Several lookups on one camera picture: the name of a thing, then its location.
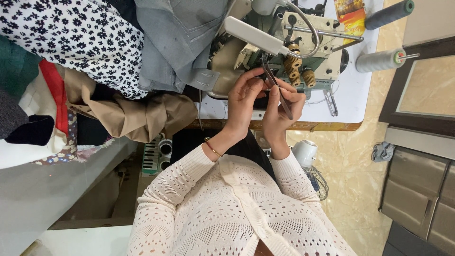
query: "door frame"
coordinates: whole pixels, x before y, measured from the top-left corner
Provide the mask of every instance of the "door frame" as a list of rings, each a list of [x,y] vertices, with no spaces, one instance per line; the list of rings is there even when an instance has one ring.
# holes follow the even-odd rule
[[[404,50],[407,55],[420,53],[420,56],[407,59],[404,65],[396,70],[379,121],[400,128],[455,137],[455,117],[397,112],[414,61],[455,55],[455,36],[408,46]]]

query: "tile floor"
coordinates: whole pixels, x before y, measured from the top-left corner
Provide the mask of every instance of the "tile floor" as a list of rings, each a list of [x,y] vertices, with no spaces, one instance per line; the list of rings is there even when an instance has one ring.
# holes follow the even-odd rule
[[[384,7],[400,2],[385,0]],[[376,51],[402,46],[406,18],[379,30]],[[319,149],[314,166],[324,174],[329,197],[324,211],[358,256],[380,256],[392,220],[378,212],[386,162],[371,161],[374,144],[384,140],[386,123],[378,122],[395,70],[373,72],[365,118],[354,132],[288,131],[294,145],[302,139],[314,141]]]

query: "green fabric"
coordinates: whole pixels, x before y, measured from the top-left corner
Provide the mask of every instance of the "green fabric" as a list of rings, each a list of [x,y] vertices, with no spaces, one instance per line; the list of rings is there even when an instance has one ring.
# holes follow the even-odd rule
[[[0,88],[16,102],[38,76],[41,57],[0,36]]]

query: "gold bangle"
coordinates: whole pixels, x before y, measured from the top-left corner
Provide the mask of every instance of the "gold bangle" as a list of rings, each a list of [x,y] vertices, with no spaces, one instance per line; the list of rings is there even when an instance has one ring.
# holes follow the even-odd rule
[[[210,146],[210,144],[208,143],[208,140],[209,140],[209,139],[210,139],[210,138],[205,138],[205,144],[207,144],[207,146],[212,150],[212,152],[215,153],[215,155],[217,155],[218,157],[222,157],[223,155],[218,154],[218,152],[216,152],[216,151],[212,148],[212,146]]]

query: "white table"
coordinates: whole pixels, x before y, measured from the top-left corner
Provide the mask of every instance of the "white table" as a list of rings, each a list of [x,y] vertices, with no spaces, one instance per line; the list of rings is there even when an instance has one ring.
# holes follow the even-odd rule
[[[324,0],[300,0],[299,6],[305,8],[314,8],[316,4],[324,3]],[[376,12],[382,9],[384,0],[364,0],[365,10],[368,13]],[[328,0],[325,9],[325,17],[337,18],[333,0]],[[361,54],[376,52],[379,29],[369,31],[363,34],[364,41],[346,48],[349,53],[349,64],[346,70],[340,74],[339,88],[338,82],[334,82],[333,90],[335,102],[339,114],[337,117],[330,115],[329,107],[326,101],[318,104],[306,104],[303,108],[301,122],[329,122],[329,123],[359,123],[363,121],[368,99],[368,91],[371,81],[371,73],[362,74],[355,68],[355,61]],[[324,94],[321,90],[313,90],[309,103],[324,100]],[[226,119],[228,103],[225,100],[216,100],[208,95],[203,95],[201,105],[201,119]],[[264,111],[255,111],[252,120],[261,120]]]

